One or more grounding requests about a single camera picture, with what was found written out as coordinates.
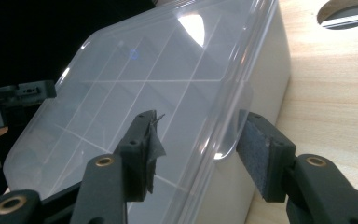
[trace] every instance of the black mount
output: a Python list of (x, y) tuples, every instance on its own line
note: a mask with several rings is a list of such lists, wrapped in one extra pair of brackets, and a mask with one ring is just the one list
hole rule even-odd
[(269, 121), (249, 113), (237, 147), (269, 203), (284, 203), (292, 224), (358, 224), (358, 190), (327, 158), (296, 156), (296, 146)]
[(23, 116), (23, 107), (39, 105), (47, 98), (56, 97), (53, 81), (38, 81), (0, 88), (0, 128), (7, 126), (6, 113)]
[(126, 202), (142, 202), (153, 191), (156, 160), (165, 155), (160, 118), (154, 110), (136, 116), (113, 154), (91, 159), (82, 182), (42, 202), (34, 190), (1, 196), (0, 224), (127, 223)]

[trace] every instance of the clear plastic container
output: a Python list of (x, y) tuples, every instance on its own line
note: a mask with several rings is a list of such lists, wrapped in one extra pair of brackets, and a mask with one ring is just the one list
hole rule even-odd
[(167, 156), (154, 193), (129, 204), (129, 222), (192, 222), (214, 158), (241, 134), (275, 9), (273, 0), (176, 1), (93, 34), (7, 156), (9, 187), (41, 198), (70, 187), (89, 159), (115, 150), (137, 114), (155, 109), (165, 114)]

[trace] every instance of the light wood panel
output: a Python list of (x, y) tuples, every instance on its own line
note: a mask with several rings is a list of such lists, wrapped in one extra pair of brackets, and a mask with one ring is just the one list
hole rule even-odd
[[(326, 157), (358, 189), (358, 27), (321, 27), (318, 11), (326, 3), (280, 1), (292, 74), (277, 127), (296, 144), (297, 155)], [(330, 4), (335, 9), (345, 1)], [(285, 204), (265, 203), (256, 193), (246, 223), (288, 223)]]

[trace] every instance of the circular hole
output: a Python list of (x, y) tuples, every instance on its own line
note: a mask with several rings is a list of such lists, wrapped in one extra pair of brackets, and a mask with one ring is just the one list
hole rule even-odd
[(104, 157), (101, 158), (99, 160), (97, 160), (97, 162), (95, 163), (97, 166), (107, 166), (113, 163), (113, 159), (109, 158), (109, 157)]
[(317, 157), (308, 157), (307, 162), (314, 166), (325, 166), (326, 162), (322, 159), (319, 159)]
[(21, 208), (27, 199), (22, 195), (13, 196), (0, 203), (0, 215), (5, 215), (16, 211)]
[(138, 141), (136, 141), (136, 140), (131, 140), (131, 141), (130, 141), (130, 145), (132, 145), (132, 146), (138, 145)]
[(317, 20), (322, 27), (346, 30), (358, 26), (358, 1), (331, 0), (319, 11)]
[(350, 224), (358, 224), (358, 219), (357, 218), (351, 218), (350, 219)]
[(95, 217), (90, 220), (88, 224), (104, 224), (104, 219), (101, 217)]

